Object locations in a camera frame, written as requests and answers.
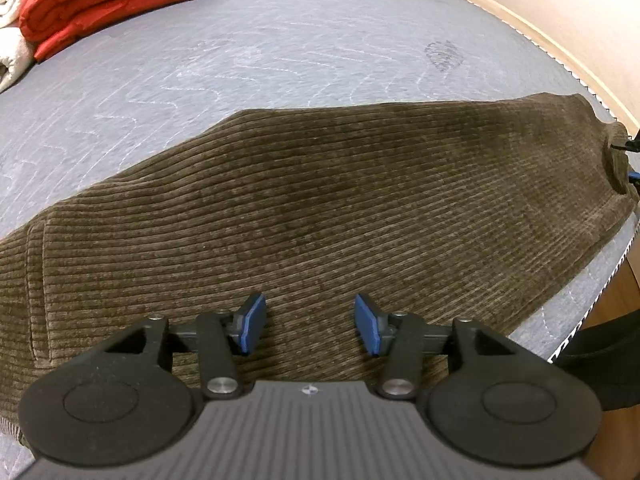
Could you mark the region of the brown corduroy pants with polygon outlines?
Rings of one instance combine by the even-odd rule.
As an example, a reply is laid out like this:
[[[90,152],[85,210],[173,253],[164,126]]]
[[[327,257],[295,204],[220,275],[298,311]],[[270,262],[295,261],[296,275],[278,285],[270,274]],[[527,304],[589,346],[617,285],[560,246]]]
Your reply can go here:
[[[37,378],[139,318],[250,292],[269,312],[250,379],[371,376],[358,292],[510,334],[636,209],[625,136],[577,94],[236,113],[2,240],[1,428]]]

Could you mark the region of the cream folded blanket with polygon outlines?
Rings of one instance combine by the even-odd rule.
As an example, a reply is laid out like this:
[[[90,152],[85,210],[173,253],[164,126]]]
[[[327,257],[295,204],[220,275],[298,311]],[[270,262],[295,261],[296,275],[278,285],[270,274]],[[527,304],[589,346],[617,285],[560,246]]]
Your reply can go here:
[[[26,0],[1,0],[1,91],[6,91],[26,72],[34,60],[34,47],[17,25]]]

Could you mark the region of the grey bed mattress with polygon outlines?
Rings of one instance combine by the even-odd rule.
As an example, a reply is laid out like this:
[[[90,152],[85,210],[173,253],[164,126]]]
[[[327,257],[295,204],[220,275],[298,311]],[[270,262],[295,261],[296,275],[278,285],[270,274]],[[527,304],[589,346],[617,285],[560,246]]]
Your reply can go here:
[[[2,96],[1,243],[48,207],[243,110],[497,102],[541,93],[582,96],[602,122],[625,127],[564,64],[468,0],[193,0],[170,6],[78,42]],[[512,333],[460,318],[480,322],[554,365],[589,311],[575,304],[579,279],[605,248],[630,244],[636,209],[612,240]],[[364,359],[374,368],[371,376],[246,378],[242,364],[258,350],[269,323],[266,299],[257,346],[234,359],[242,394],[206,402],[169,448],[125,465],[65,465],[39,457],[18,420],[18,404],[30,385],[18,400],[17,434],[1,428],[2,477],[592,477],[585,453],[541,467],[474,460],[437,437],[416,402],[379,396],[375,386],[385,360],[364,348],[354,301],[352,324]],[[385,312],[413,313],[373,301]],[[455,319],[424,321],[448,326]]]

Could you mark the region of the wooden bed frame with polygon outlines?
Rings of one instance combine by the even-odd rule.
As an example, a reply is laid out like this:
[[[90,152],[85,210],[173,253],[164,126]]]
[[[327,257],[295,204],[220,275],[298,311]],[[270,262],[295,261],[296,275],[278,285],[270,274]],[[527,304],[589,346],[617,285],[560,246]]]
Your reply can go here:
[[[639,0],[468,0],[546,50],[639,130]]]

